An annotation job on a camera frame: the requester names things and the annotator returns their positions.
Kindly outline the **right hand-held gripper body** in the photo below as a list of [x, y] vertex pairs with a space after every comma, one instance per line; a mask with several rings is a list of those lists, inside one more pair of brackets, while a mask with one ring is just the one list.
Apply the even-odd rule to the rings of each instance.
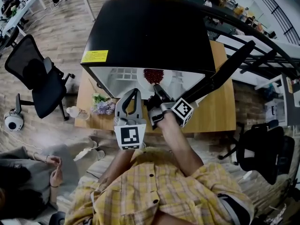
[[159, 108], [148, 111], [148, 117], [152, 128], [157, 127], [157, 123], [164, 119], [166, 113], [172, 112], [180, 127], [185, 127], [191, 119], [194, 108], [184, 99], [180, 98], [177, 102], [162, 102]]

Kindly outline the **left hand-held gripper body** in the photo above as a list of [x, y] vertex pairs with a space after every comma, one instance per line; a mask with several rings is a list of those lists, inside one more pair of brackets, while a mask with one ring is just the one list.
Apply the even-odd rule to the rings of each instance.
[[145, 119], [114, 117], [114, 131], [120, 150], [138, 150], [144, 148], [143, 139], [145, 130]]

